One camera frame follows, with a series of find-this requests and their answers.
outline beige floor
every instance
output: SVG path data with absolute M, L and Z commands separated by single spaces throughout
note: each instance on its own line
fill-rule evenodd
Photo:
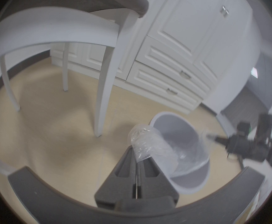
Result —
M 97 80 L 69 71 L 69 91 L 62 90 L 61 68 L 50 58 L 25 69 L 11 80 L 21 105 L 16 112 L 4 88 L 0 90 L 0 159 L 20 168 L 31 167 L 60 192 L 96 206 L 94 193 L 127 148 L 127 135 L 138 123 L 148 124 L 164 105 L 113 86 L 103 135 L 93 134 Z M 224 135 L 216 118 L 198 107 L 183 115 L 197 130 L 207 128 Z M 220 145 L 212 145 L 210 177 L 205 187 L 181 195 L 178 206 L 216 191 L 240 171 L 238 162 L 227 160 Z M 0 192 L 27 223 L 37 223 L 0 174 Z

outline transparent plastic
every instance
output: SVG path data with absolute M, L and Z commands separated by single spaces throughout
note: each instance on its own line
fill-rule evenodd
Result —
M 152 157 L 168 177 L 178 177 L 198 170 L 209 161 L 209 146 L 213 140 L 207 132 L 195 133 L 185 141 L 162 134 L 150 125 L 136 125 L 128 135 L 137 162 Z

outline white wooden frame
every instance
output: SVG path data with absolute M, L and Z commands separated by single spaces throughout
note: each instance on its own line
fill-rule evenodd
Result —
M 63 89 L 68 90 L 67 64 L 70 42 L 83 42 L 107 46 L 97 90 L 94 133 L 102 134 L 109 97 L 116 71 L 127 45 L 132 38 L 138 14 L 126 10 L 116 23 L 80 10 L 63 7 L 37 7 L 26 9 L 0 22 L 0 68 L 4 86 L 15 109 L 20 105 L 11 90 L 6 70 L 5 54 L 31 45 L 65 42 L 63 54 Z

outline white trash can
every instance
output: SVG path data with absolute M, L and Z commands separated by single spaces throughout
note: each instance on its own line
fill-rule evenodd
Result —
M 194 127 L 186 119 L 175 113 L 158 113 L 149 125 L 159 130 L 169 144 L 179 145 L 178 148 L 180 149 L 186 150 L 189 142 L 199 139 Z M 189 174 L 167 178 L 180 194 L 192 194 L 203 188 L 209 178 L 209 173 L 210 164 L 208 160 L 202 167 Z

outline plastic bag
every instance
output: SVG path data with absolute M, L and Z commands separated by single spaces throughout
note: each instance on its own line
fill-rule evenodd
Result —
M 176 141 L 170 135 L 163 137 L 150 125 L 136 125 L 128 135 L 128 144 L 132 145 L 137 162 L 152 157 L 166 176 L 178 177 L 198 170 L 209 161 L 208 146 L 213 141 L 206 136 L 204 131 L 188 142 Z

